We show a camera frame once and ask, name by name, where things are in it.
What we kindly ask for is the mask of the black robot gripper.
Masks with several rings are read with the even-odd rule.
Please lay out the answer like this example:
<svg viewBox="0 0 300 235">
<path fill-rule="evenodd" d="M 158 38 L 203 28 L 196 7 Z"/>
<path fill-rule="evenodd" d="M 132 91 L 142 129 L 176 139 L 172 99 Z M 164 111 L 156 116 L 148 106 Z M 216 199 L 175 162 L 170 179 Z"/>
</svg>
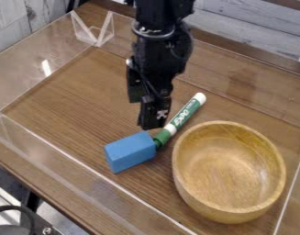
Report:
<svg viewBox="0 0 300 235">
<path fill-rule="evenodd" d="M 132 43 L 132 56 L 127 61 L 128 102 L 142 102 L 138 125 L 143 130 L 166 125 L 172 79 L 184 72 L 191 53 L 192 37 L 187 28 L 178 28 L 166 40 L 138 37 Z"/>
</svg>

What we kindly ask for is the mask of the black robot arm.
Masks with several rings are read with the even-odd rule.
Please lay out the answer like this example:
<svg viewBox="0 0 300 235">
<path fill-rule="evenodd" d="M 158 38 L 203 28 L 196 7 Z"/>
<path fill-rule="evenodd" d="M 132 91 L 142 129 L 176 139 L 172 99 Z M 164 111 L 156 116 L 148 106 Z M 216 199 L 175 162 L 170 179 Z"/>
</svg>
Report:
<svg viewBox="0 0 300 235">
<path fill-rule="evenodd" d="M 172 79 L 184 72 L 192 53 L 192 36 L 184 18 L 195 0 L 127 0 L 136 7 L 127 59 L 128 100 L 142 105 L 138 125 L 164 126 L 172 106 Z"/>
</svg>

